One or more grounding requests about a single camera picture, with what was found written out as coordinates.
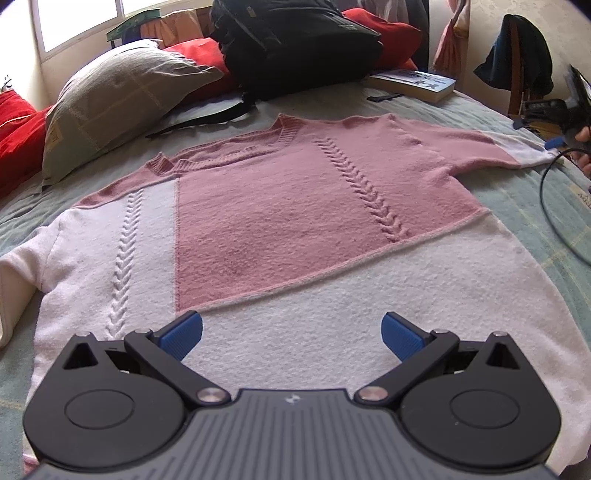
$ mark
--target hand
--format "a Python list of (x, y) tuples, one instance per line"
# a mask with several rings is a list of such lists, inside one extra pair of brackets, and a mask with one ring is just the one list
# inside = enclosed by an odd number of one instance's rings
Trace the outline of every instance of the hand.
[[(575, 139), (580, 142), (588, 142), (591, 140), (591, 128), (583, 128), (575, 137)], [(591, 179), (591, 158), (589, 158), (589, 155), (575, 152), (573, 153), (572, 158), (577, 166), (583, 170), (583, 173)]]

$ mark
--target bed sheet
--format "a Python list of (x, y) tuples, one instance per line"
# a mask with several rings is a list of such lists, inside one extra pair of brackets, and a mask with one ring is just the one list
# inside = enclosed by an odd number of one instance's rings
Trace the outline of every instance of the bed sheet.
[[(392, 112), (447, 127), (480, 129), (535, 138), (515, 132), (510, 121), (479, 102), (455, 93), (438, 105), (411, 98), (381, 103), (367, 101), (376, 90), (350, 83), (309, 90), (270, 102), (255, 112), (224, 125), (182, 129), (154, 140), (143, 137), (78, 169), (57, 185), (41, 191), (34, 177), (9, 197), (0, 200), (0, 255), (30, 238), (36, 227), (48, 225), (83, 196), (134, 171), (162, 151), (173, 155), (183, 148), (268, 128), (279, 113), (310, 119), (342, 119), (351, 115), (374, 116)], [(218, 102), (173, 112), (160, 127), (192, 116), (206, 115), (236, 101)], [(541, 264), (564, 297), (575, 321), (591, 345), (591, 273), (589, 267), (565, 249), (547, 225), (538, 203), (543, 168), (504, 170), (487, 168), (459, 177), (485, 206), (519, 238)], [(591, 257), (591, 212), (580, 197), (589, 182), (569, 163), (548, 176), (545, 200), (567, 239)], [(33, 335), (41, 294), (31, 301), (8, 346), (0, 351), (0, 478), (22, 475), (21, 417), (33, 370)]]

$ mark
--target window frame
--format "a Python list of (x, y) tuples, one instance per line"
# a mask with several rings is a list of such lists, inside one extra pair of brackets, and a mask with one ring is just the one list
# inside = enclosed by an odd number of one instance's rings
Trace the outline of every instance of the window frame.
[[(115, 7), (117, 10), (117, 16), (115, 18), (111, 18), (110, 20), (107, 20), (99, 25), (95, 25), (94, 27), (89, 28), (88, 30), (84, 30), (82, 33), (79, 33), (75, 37), (72, 37), (72, 38), (66, 40), (64, 43), (59, 44), (57, 47), (54, 47), (51, 50), (47, 51), (45, 49), (45, 44), (43, 42), (43, 32), (41, 30), (41, 20), (39, 17), (38, 0), (30, 0), (31, 12), (33, 13), (33, 27), (35, 30), (35, 37), (37, 39), (37, 51), (39, 52), (40, 62), (43, 63), (44, 61), (61, 53), (62, 51), (67, 50), (72, 45), (78, 43), (80, 40), (84, 40), (85, 38), (88, 38), (92, 35), (96, 35), (97, 33), (100, 33), (103, 30), (110, 30), (111, 28), (115, 28), (121, 22), (125, 21), (126, 18), (133, 17), (135, 14), (142, 11), (142, 10), (137, 10), (135, 12), (130, 12), (129, 14), (124, 14), (123, 13), (123, 0), (111, 0), (111, 1), (115, 2)], [(185, 2), (183, 2), (183, 0), (164, 0), (164, 1), (155, 0), (153, 5), (150, 5), (149, 7), (146, 7), (145, 9), (161, 8), (165, 5), (171, 5), (171, 4), (176, 4), (176, 3), (185, 3)]]

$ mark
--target black handheld device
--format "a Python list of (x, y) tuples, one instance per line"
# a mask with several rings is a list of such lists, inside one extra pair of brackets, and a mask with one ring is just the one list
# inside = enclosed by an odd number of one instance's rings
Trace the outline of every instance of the black handheld device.
[(558, 125), (569, 148), (580, 148), (591, 153), (591, 141), (582, 143), (574, 137), (584, 127), (591, 127), (591, 84), (572, 65), (566, 74), (566, 82), (570, 91), (568, 100), (524, 102), (523, 118), (516, 119), (513, 127), (520, 129), (535, 121)]
[(506, 332), (464, 341), (391, 312), (382, 340), (402, 363), (353, 398), (232, 399), (180, 362), (202, 331), (191, 311), (124, 340), (72, 337), (24, 413), (28, 480), (556, 479), (558, 408)]

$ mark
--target sweater sleeve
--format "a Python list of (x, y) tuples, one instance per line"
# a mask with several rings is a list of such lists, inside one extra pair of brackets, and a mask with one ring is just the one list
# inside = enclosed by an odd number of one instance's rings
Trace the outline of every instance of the sweater sleeve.
[(483, 167), (525, 168), (550, 163), (555, 151), (546, 151), (542, 142), (522, 135), (462, 130), (417, 120), (396, 119), (406, 133), (438, 152), (457, 175)]
[(0, 348), (12, 337), (35, 291), (43, 291), (43, 272), (58, 234), (59, 218), (0, 258)]

